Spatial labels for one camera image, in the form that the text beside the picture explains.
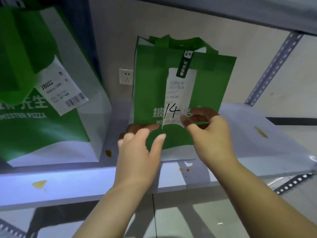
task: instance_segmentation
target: metal shelf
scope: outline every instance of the metal shelf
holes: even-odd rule
[[[317,35],[317,0],[141,0]]]

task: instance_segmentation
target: electrical outlet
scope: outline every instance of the electrical outlet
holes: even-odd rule
[[[124,85],[132,85],[133,70],[119,68],[119,83]]]

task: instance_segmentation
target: green tote bag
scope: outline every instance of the green tote bag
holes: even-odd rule
[[[162,128],[168,70],[180,66],[184,51],[195,51],[189,68],[197,70],[189,109],[207,107],[218,111],[220,108],[236,57],[219,55],[198,37],[188,40],[175,40],[168,35],[148,40],[139,37],[134,58],[130,123],[160,124],[146,141],[148,150],[162,133],[166,134],[163,149],[193,145],[190,134],[180,125],[168,124]]]

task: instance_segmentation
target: yellow stain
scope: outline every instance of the yellow stain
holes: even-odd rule
[[[106,155],[109,157],[109,158],[111,158],[111,151],[110,150],[106,150]]]
[[[44,187],[44,185],[46,184],[47,180],[42,180],[42,181],[38,181],[38,182],[34,182],[32,184],[32,186],[35,188],[35,189],[42,189]]]
[[[258,131],[258,133],[259,133],[262,137],[268,139],[268,136],[267,136],[260,128],[258,128],[258,127],[256,127],[256,126],[254,126],[254,128],[256,129],[256,131]]]

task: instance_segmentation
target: price tag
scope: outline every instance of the price tag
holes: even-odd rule
[[[177,70],[168,69],[162,128],[166,124],[178,124],[183,127],[180,116],[187,115],[191,101],[197,70],[187,69],[185,77],[178,77]]]
[[[88,101],[56,56],[37,76],[35,88],[61,116]]]

